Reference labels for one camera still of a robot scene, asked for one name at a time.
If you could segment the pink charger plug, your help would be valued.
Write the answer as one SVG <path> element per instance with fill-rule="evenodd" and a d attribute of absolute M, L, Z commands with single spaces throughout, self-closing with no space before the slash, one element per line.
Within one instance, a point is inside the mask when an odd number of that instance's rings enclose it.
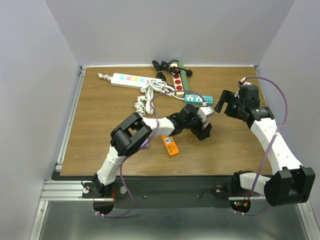
<path fill-rule="evenodd" d="M 201 127 L 203 132 L 209 132 L 211 128 L 212 128 L 212 124 L 210 122 L 205 122 Z"/>

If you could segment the purple power strip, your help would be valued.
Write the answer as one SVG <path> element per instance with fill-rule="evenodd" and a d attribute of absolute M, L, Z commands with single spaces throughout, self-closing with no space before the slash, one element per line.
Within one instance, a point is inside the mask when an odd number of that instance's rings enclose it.
<path fill-rule="evenodd" d="M 141 148 L 144 149 L 144 148 L 147 148 L 149 146 L 149 140 L 146 139 L 143 144 L 141 145 Z"/>

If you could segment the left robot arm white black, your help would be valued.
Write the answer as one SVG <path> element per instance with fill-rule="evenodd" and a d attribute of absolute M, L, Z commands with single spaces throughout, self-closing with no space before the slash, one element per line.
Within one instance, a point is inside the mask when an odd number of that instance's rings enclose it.
<path fill-rule="evenodd" d="M 106 196 L 123 163 L 155 136 L 173 137 L 183 130 L 190 130 L 200 141 L 210 137 L 212 124 L 208 118 L 213 114 L 211 106 L 196 107 L 191 104 L 163 118 L 146 118 L 132 113 L 112 130 L 108 154 L 92 178 L 92 187 L 81 184 L 84 192 L 93 192 L 102 198 Z"/>

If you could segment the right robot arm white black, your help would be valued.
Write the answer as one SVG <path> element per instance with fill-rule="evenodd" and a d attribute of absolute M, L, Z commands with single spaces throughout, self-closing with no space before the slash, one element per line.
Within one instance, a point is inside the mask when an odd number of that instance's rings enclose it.
<path fill-rule="evenodd" d="M 235 190 L 251 190 L 264 196 L 272 207 L 299 204 L 308 201 L 316 174 L 311 167 L 304 167 L 294 156 L 280 134 L 274 115 L 267 106 L 260 105 L 259 88 L 244 84 L 237 92 L 223 90 L 214 110 L 245 122 L 260 142 L 269 161 L 272 177 L 260 172 L 238 171 L 233 175 Z"/>

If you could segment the orange power strip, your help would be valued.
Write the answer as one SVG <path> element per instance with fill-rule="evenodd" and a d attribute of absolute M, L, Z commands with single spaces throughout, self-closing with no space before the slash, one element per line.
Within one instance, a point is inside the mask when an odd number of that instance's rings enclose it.
<path fill-rule="evenodd" d="M 174 141 L 174 138 L 172 136 L 161 135 L 161 138 L 163 140 L 165 148 L 167 149 L 168 154 L 171 157 L 179 153 L 178 146 L 176 145 L 176 142 Z"/>

